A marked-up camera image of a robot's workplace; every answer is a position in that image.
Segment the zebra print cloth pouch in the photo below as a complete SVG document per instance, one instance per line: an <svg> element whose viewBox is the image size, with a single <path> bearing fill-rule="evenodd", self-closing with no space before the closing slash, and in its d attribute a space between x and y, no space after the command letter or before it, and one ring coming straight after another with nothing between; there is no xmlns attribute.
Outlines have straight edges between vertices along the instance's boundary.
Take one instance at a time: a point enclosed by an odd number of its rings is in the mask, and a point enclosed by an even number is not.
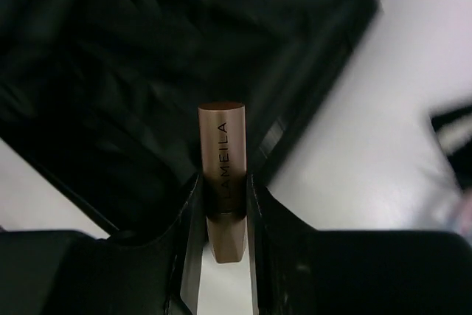
<svg viewBox="0 0 472 315"><path fill-rule="evenodd" d="M435 113L431 126L459 188L471 191L471 102Z"/></svg>

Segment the rose gold lipstick tube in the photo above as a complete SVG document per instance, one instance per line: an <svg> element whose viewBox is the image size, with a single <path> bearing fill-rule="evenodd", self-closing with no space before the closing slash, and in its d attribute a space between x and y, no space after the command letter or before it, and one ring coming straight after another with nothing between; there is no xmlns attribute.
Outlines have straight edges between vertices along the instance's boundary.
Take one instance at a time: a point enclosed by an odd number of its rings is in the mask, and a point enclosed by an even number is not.
<svg viewBox="0 0 472 315"><path fill-rule="evenodd" d="M201 104L198 123L209 245L217 263L237 263L246 237L245 106Z"/></svg>

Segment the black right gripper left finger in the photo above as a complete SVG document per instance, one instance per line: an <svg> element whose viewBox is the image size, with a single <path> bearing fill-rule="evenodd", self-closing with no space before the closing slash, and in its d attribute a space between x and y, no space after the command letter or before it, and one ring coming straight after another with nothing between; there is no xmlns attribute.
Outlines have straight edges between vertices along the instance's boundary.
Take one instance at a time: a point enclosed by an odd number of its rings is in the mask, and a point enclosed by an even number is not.
<svg viewBox="0 0 472 315"><path fill-rule="evenodd" d="M200 176L140 232L1 234L3 314L195 314L202 256Z"/></svg>

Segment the black hard-shell suitcase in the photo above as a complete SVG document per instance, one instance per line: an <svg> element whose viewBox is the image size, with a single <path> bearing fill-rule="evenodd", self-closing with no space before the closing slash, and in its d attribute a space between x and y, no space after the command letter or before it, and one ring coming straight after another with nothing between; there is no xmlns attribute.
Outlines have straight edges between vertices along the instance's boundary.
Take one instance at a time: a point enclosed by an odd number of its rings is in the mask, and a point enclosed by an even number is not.
<svg viewBox="0 0 472 315"><path fill-rule="evenodd" d="M1 0L1 137L106 232L200 166L197 107L246 107L270 181L379 0Z"/></svg>

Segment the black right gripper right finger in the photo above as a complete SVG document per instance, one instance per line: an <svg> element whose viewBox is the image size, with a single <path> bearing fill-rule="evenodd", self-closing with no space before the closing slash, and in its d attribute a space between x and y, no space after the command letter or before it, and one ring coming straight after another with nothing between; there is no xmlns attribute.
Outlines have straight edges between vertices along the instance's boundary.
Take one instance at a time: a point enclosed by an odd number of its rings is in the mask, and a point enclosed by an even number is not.
<svg viewBox="0 0 472 315"><path fill-rule="evenodd" d="M249 176L255 314L469 314L471 247L450 232L319 231Z"/></svg>

